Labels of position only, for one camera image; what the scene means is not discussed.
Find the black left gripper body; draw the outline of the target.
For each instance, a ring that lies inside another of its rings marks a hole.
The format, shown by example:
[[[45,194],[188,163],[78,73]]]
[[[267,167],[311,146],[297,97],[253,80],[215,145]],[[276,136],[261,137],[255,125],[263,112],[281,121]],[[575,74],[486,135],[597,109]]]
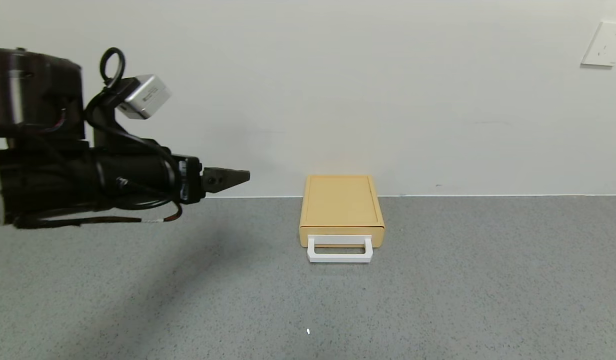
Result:
[[[155,152],[129,150],[95,153],[95,168],[102,192],[115,205],[153,204],[173,195],[183,205],[203,198],[201,163],[197,157],[171,155],[170,164]]]

